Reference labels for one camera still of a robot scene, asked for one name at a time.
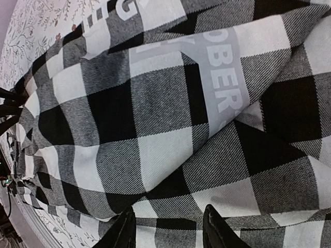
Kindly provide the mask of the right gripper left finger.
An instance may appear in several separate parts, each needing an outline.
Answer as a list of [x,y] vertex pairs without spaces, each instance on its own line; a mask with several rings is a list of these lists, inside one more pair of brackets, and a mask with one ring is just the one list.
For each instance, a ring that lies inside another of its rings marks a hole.
[[116,219],[107,233],[93,248],[135,248],[136,216],[132,207],[127,207]]

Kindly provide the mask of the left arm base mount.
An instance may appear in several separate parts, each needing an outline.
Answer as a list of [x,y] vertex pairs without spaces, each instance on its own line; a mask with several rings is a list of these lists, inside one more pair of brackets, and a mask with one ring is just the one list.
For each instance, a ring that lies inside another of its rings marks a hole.
[[3,189],[6,189],[7,196],[8,196],[8,202],[9,202],[9,212],[7,214],[7,217],[10,218],[12,213],[12,202],[11,202],[11,190],[13,189],[13,179],[11,176],[11,172],[9,169],[9,165],[1,152],[1,186]]

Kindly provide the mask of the black white checkered shirt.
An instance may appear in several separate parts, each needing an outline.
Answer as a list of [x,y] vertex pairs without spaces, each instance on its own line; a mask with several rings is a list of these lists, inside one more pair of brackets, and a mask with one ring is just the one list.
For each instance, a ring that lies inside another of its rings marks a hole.
[[109,1],[18,86],[17,191],[137,247],[330,247],[330,1]]

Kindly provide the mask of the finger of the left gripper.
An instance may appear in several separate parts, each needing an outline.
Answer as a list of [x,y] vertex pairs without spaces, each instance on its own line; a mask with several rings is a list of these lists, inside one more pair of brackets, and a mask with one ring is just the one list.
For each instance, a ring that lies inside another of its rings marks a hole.
[[11,117],[1,114],[0,134],[4,134],[9,128],[18,123],[20,115],[13,115]]
[[1,104],[1,114],[21,114],[22,106],[26,102],[26,97],[16,92],[11,92],[1,88],[1,98],[4,104]]

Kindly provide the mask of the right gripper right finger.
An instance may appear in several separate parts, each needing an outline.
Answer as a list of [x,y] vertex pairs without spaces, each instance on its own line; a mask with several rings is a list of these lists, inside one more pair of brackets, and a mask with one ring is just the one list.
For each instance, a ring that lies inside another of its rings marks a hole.
[[246,247],[246,243],[237,236],[211,204],[206,206],[203,215],[203,247]]

